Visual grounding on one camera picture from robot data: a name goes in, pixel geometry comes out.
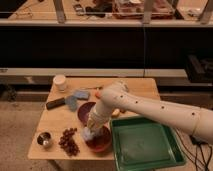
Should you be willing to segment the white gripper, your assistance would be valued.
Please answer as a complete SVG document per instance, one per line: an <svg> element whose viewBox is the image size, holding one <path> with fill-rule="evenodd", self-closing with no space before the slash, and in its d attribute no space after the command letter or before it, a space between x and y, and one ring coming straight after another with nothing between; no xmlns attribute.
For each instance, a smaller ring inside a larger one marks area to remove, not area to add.
<svg viewBox="0 0 213 171"><path fill-rule="evenodd" d="M105 120L99 116L90 114L87 120L87 128L91 132L99 131L105 124Z"/></svg>

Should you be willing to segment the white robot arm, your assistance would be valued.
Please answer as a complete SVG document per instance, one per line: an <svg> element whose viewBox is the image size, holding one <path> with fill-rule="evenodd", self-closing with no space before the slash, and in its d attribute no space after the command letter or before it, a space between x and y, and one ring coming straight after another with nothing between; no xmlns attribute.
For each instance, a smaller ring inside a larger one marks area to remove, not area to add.
<svg viewBox="0 0 213 171"><path fill-rule="evenodd" d="M122 81L101 90L100 99L89 113L87 127L91 131L100 129L115 109L140 114L213 145L213 110L135 96Z"/></svg>

